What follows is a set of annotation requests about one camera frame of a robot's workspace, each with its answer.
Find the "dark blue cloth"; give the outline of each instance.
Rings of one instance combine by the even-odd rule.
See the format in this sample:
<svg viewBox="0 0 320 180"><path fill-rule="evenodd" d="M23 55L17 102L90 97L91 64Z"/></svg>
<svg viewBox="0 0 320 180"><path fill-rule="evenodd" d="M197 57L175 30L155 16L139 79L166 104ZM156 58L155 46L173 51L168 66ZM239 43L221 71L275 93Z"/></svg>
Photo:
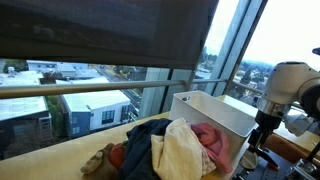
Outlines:
<svg viewBox="0 0 320 180"><path fill-rule="evenodd" d="M150 120L127 132L128 145L118 179L160 179L152 168L151 135L164 136L168 119Z"/></svg>

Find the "sky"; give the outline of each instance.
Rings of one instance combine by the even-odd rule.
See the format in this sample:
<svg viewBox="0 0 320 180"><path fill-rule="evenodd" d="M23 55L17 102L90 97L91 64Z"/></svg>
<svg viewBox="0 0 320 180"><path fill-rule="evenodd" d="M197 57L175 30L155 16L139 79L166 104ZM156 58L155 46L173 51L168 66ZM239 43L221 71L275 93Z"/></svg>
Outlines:
<svg viewBox="0 0 320 180"><path fill-rule="evenodd" d="M237 3L220 1L206 42L209 52L220 51ZM320 47L317 17L320 18L319 0L269 0L244 59L270 64L303 61L320 70L320 56L312 53L312 49Z"/></svg>

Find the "distant hill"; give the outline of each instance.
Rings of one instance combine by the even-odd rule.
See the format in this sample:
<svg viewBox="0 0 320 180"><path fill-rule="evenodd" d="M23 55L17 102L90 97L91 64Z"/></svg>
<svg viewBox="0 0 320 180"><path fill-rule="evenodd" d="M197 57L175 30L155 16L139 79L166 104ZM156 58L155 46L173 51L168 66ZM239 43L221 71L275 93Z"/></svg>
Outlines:
<svg viewBox="0 0 320 180"><path fill-rule="evenodd" d="M260 66L266 66L266 67L274 67L274 64L268 63L268 62L262 62L257 60L249 60L249 59L243 59L242 62L246 62L248 64L252 65L260 65Z"/></svg>

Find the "pink cloth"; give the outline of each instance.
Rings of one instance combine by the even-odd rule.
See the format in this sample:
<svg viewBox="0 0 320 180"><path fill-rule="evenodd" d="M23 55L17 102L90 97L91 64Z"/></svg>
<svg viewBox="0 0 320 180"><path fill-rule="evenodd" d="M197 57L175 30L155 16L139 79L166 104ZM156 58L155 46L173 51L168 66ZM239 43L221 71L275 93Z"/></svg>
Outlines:
<svg viewBox="0 0 320 180"><path fill-rule="evenodd" d="M229 143L224 132L214 129L209 123L191 125L192 131L197 135L202 146L206 148L209 158L217 168L229 173L232 171L229 157Z"/></svg>

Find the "flat roof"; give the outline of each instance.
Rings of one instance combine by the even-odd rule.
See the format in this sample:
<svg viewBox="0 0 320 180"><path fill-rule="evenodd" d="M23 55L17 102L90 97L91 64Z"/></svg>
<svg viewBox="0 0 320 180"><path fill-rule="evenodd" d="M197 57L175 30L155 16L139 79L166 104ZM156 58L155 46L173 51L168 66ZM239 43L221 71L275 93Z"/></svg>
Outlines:
<svg viewBox="0 0 320 180"><path fill-rule="evenodd" d="M97 78L101 77L95 69L77 69L76 78Z"/></svg>
<svg viewBox="0 0 320 180"><path fill-rule="evenodd" d="M57 68L61 72L75 72L76 70L73 68L73 66L69 63L57 63Z"/></svg>
<svg viewBox="0 0 320 180"><path fill-rule="evenodd" d="M57 64L55 61L39 61L39 60L27 60L27 63L35 63L35 64Z"/></svg>
<svg viewBox="0 0 320 180"><path fill-rule="evenodd" d="M57 84L98 84L108 82L105 77L69 82L56 80ZM64 94L63 97L66 101L66 106L68 106L72 112L90 112L90 109L130 102L130 99L119 90Z"/></svg>
<svg viewBox="0 0 320 180"><path fill-rule="evenodd" d="M40 85L39 77L35 71L23 71L8 77L0 74L0 88L21 85ZM43 96L14 98L0 100L0 121L35 114L48 110Z"/></svg>
<svg viewBox="0 0 320 180"><path fill-rule="evenodd" d="M210 79L211 73L206 73L206 72L202 72L202 71L196 71L197 76L203 78L203 79Z"/></svg>

